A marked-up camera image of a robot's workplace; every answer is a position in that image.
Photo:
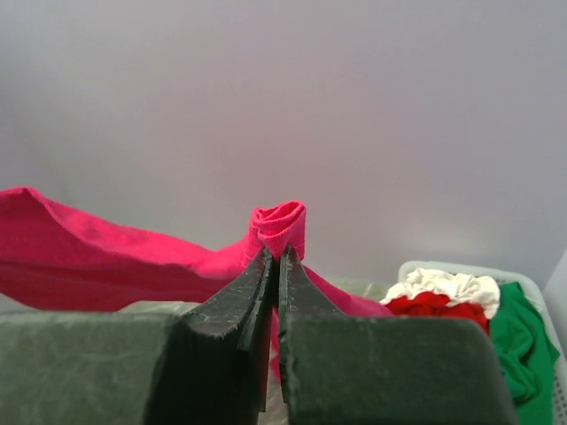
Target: gray wall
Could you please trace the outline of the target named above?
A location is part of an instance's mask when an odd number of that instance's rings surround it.
[[[0,97],[0,189],[32,186],[59,202],[69,202],[63,185],[49,169]]]
[[[307,203],[307,261],[547,281],[567,244],[567,2],[0,3],[0,91],[75,205],[206,244]]]

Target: red cloth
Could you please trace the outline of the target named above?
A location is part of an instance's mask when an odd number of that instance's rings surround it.
[[[407,296],[397,297],[386,305],[395,315],[408,316],[444,316],[470,319],[475,321],[485,332],[488,333],[488,319],[485,316],[482,305],[474,303],[459,303],[447,306],[451,301],[447,295],[434,294],[433,292],[422,292],[413,299]]]
[[[291,244],[303,259],[305,222],[300,202],[255,208],[243,239],[210,251],[112,224],[34,189],[8,189],[0,191],[0,291],[42,310],[114,312],[140,300],[203,302],[241,274],[264,246],[279,259]],[[306,271],[343,312],[390,314],[379,303],[351,296]]]

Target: clothing pile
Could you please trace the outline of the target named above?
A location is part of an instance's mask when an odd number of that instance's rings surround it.
[[[545,325],[518,282],[418,268],[380,304],[396,315],[475,321],[490,336],[522,425],[553,423],[555,361]]]

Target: laundry basket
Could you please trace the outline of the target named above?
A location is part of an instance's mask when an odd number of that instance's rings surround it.
[[[532,279],[522,274],[504,272],[496,268],[467,266],[464,264],[441,263],[436,261],[409,261],[400,267],[398,282],[404,282],[408,274],[417,268],[429,268],[442,270],[451,274],[465,273],[475,276],[491,276],[499,285],[509,282],[518,282],[524,291],[525,297],[530,300],[535,309],[543,319],[549,340],[561,351],[561,345],[557,333],[549,316],[549,311],[541,295],[540,288]],[[555,388],[554,388],[554,424],[567,425],[567,362],[561,352],[561,356],[555,363]]]

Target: green cloth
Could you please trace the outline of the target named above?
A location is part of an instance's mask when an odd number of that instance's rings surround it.
[[[501,285],[501,305],[490,321],[490,337],[520,424],[553,424],[554,364],[560,353],[519,283]]]

